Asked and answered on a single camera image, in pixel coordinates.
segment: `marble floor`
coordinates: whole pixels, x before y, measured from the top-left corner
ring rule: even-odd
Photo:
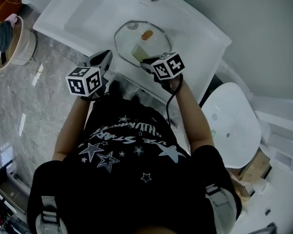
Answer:
[[[0,167],[13,158],[17,175],[30,187],[35,169],[51,159],[57,135],[76,98],[68,92],[65,75],[86,56],[34,31],[39,14],[28,6],[19,15],[37,37],[35,62],[11,65],[0,72]],[[38,76],[40,67],[43,70]],[[112,71],[105,77],[121,83],[125,98],[137,94],[142,104],[165,115],[165,105],[138,86]],[[178,110],[171,106],[169,114],[179,126]]]

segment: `shoulder strap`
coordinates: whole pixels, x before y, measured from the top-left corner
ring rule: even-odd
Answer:
[[[205,197],[213,208],[217,234],[229,234],[235,224],[237,211],[233,195],[228,190],[212,184],[206,187]]]
[[[54,196],[41,196],[43,212],[36,218],[37,234],[67,234],[67,228],[57,214]]]

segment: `white sink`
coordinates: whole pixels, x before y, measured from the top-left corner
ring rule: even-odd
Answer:
[[[242,89],[232,82],[219,86],[202,111],[225,166],[238,169],[249,163],[258,149],[261,130]]]
[[[200,101],[231,40],[183,0],[52,0],[34,29],[86,56],[112,50],[111,69],[167,101],[170,94],[152,76],[117,55],[114,33],[129,20],[148,21],[166,32],[186,66],[185,80]]]

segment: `star print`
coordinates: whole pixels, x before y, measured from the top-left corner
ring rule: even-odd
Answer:
[[[142,176],[142,180],[147,183],[149,180],[152,180],[152,178],[150,177],[151,174],[145,174],[143,173],[143,176]]]
[[[126,118],[126,116],[125,116],[125,117],[119,118],[119,121],[118,122],[120,122],[120,121],[127,122],[127,120],[128,120],[128,118]]]
[[[90,139],[92,139],[92,138],[94,138],[96,135],[93,135],[93,136],[91,136],[89,139],[87,139],[87,140],[90,140]]]
[[[104,151],[103,149],[99,148],[98,146],[100,145],[100,143],[97,143],[95,145],[91,145],[90,143],[88,143],[88,148],[84,149],[83,151],[81,151],[79,154],[86,154],[88,153],[89,155],[89,161],[92,161],[92,158],[94,156],[94,154],[96,152],[101,152]]]
[[[144,151],[142,151],[142,147],[135,147],[136,150],[134,150],[133,152],[136,153],[138,156],[140,156],[141,153],[144,153]]]
[[[97,156],[100,158],[100,163],[98,164],[98,167],[104,166],[108,172],[110,173],[112,171],[112,164],[120,162],[118,159],[112,157],[113,152],[110,152],[108,155],[104,156],[102,154],[97,154]]]
[[[163,151],[159,154],[159,156],[169,156],[175,163],[178,163],[178,156],[186,157],[182,153],[177,151],[176,146],[166,147],[159,143],[156,143],[156,145],[158,145],[158,147]]]

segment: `black t-shirt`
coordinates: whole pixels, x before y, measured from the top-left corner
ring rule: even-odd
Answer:
[[[76,151],[35,171],[28,224],[36,233],[41,196],[53,195],[69,233],[132,233],[150,225],[216,233],[205,198],[211,184],[232,192],[239,215],[240,200],[214,147],[189,156],[153,108],[96,102]]]

